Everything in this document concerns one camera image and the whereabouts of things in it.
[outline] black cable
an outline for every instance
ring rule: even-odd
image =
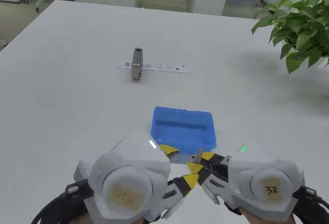
[[[46,212],[48,212],[50,209],[52,209],[55,206],[55,204],[58,204],[64,198],[65,198],[65,193],[62,193],[61,195],[59,195],[58,197],[56,197],[55,199],[53,199],[51,202],[49,202],[46,206],[44,206],[40,210],[40,212],[36,215],[36,217],[33,219],[33,221],[31,222],[31,224],[37,224],[39,222],[39,220],[41,220],[41,218],[44,216],[44,214]]]
[[[322,204],[323,206],[325,206],[329,210],[329,203],[324,201],[321,197],[317,196],[316,197],[316,202],[318,202],[319,204]]]
[[[93,190],[84,179],[69,184],[65,192],[44,206],[36,215],[31,224],[65,224],[82,214],[87,213],[84,199],[92,197]]]

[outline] electrical outlet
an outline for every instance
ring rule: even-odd
[[[120,63],[118,68],[131,69],[131,62],[125,61]],[[161,63],[143,63],[143,71],[165,71],[177,73],[192,73],[189,65],[183,64],[161,64]]]
[[[144,65],[144,70],[150,70],[151,69],[151,67],[152,67],[152,65],[151,65],[151,63],[146,63],[145,65]]]

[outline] metal pin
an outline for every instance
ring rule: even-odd
[[[199,151],[197,152],[193,162],[196,163],[196,164],[200,164],[203,153],[204,153],[204,148],[199,149]]]

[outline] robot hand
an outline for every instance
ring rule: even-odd
[[[86,213],[94,224],[149,224],[168,219],[196,183],[215,204],[220,197],[251,224],[290,224],[292,214],[304,224],[329,224],[322,206],[328,204],[305,186],[303,172],[259,146],[243,146],[226,157],[201,151],[188,163],[191,174],[169,180],[168,156],[177,153],[146,133],[124,138],[108,153],[82,159],[76,183],[46,205],[32,224],[67,224]]]
[[[163,146],[168,155],[175,149]],[[198,175],[169,180],[170,161],[147,133],[121,140],[99,157],[82,159],[74,179],[32,224],[66,224],[89,213],[94,224],[148,224],[167,219],[197,184]]]
[[[260,146],[244,145],[232,156],[201,153],[190,171],[215,204],[218,197],[235,214],[244,208],[261,220],[285,222],[292,214],[304,224],[328,224],[328,204],[305,186],[304,173]]]

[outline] floor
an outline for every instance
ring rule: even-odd
[[[23,31],[38,15],[35,12],[37,0],[30,0],[29,4],[24,2],[10,3],[0,2],[0,40],[10,43],[21,31]],[[177,10],[184,10],[186,0],[143,0],[146,8],[156,8],[158,1],[164,1],[163,10],[167,9],[166,3],[178,4]],[[41,5],[41,11],[45,10],[53,0],[45,0]],[[227,3],[224,8],[224,16],[252,18],[258,9],[254,4],[237,5]]]

